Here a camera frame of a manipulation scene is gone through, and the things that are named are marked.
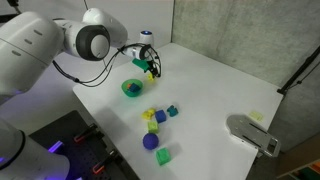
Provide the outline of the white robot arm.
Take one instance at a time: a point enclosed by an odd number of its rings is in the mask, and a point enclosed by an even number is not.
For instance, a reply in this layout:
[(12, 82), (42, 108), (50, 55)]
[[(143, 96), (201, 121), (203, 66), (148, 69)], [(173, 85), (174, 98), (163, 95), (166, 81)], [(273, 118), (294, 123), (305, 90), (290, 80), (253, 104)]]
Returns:
[[(0, 101), (30, 90), (62, 53), (101, 61), (115, 48), (145, 62), (159, 77), (153, 46), (152, 32), (143, 30), (139, 41), (130, 43), (125, 26), (98, 8), (88, 9), (80, 22), (24, 12), (0, 28)], [(6, 120), (0, 122), (0, 159), (0, 180), (66, 180), (70, 170), (66, 156), (50, 152)]]

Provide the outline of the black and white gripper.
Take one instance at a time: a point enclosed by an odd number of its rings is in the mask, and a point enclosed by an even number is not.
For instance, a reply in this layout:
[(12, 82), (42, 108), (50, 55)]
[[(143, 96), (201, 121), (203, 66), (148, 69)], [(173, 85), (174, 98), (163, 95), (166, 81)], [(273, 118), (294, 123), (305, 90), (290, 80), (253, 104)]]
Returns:
[(155, 77), (160, 77), (157, 67), (151, 67), (154, 65), (152, 46), (150, 44), (136, 44), (132, 49), (133, 57), (138, 60), (145, 60), (148, 65), (148, 71)]

